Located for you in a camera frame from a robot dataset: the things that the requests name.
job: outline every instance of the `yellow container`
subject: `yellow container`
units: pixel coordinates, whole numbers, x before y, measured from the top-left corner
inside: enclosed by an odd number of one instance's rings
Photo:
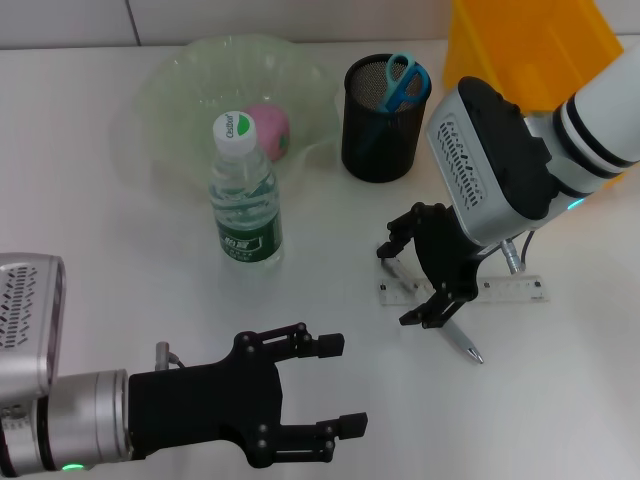
[[[622,50],[591,0],[453,0],[444,83],[479,77],[525,113],[550,111]]]

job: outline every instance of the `silver robotic arm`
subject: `silver robotic arm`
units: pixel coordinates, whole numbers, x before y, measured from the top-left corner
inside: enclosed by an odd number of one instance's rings
[[[418,203],[388,224],[377,255],[414,240],[435,294],[400,319],[443,327],[478,295],[478,266],[501,246],[582,202],[640,160],[640,47],[554,112],[524,117],[485,82],[463,78],[426,134],[452,206]]]
[[[161,343],[156,371],[58,378],[64,300],[59,257],[0,254],[0,477],[142,460],[215,440],[238,445],[255,468],[330,462],[336,439],[364,435],[364,413],[280,423],[276,363],[340,356],[340,334],[314,339],[303,323],[241,332],[226,358],[193,367]],[[169,362],[181,368],[169,370]]]

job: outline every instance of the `white tabletop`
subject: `white tabletop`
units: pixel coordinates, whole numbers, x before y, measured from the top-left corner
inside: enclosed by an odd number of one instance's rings
[[[425,118],[442,98],[446,42],[308,49],[340,80],[365,55],[412,51],[435,83]],[[149,371],[159,340],[187,365],[215,362],[242,330],[304,321],[314,335],[343,333],[345,352],[281,364],[283,422],[366,411],[369,427],[363,439],[338,442],[328,465],[253,470],[237,447],[217,442],[77,475],[640,477],[640,170],[536,234],[528,264],[545,279],[549,303],[456,314],[486,361],[478,366],[437,330],[401,327],[405,310],[377,301],[375,247],[386,223],[416,201],[448,202],[424,138],[411,172],[385,185],[355,179],[338,158],[311,162],[300,184],[283,188],[285,258],[267,278],[247,279],[223,262],[206,203],[161,201],[151,183],[119,175],[116,166],[140,148],[124,112],[175,51],[0,52],[0,251],[57,254],[67,265],[60,374]],[[417,265],[412,251],[403,255]],[[494,257],[481,275],[507,274]]]

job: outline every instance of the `water bottle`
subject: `water bottle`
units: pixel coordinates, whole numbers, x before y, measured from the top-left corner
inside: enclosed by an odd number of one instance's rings
[[[278,183],[253,119],[227,112],[213,124],[218,155],[209,187],[220,245],[231,258],[271,265],[281,256]]]

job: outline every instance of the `mesh pen holder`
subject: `mesh pen holder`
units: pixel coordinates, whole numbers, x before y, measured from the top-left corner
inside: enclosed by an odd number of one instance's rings
[[[411,169],[431,93],[429,85],[419,103],[404,102],[395,112],[377,111],[387,89],[385,69],[390,58],[391,54],[365,57],[351,66],[344,79],[342,163],[366,182],[390,182]],[[398,59],[392,67],[394,77],[405,68],[406,59]],[[421,89],[422,78],[415,75],[406,93],[416,96]]]

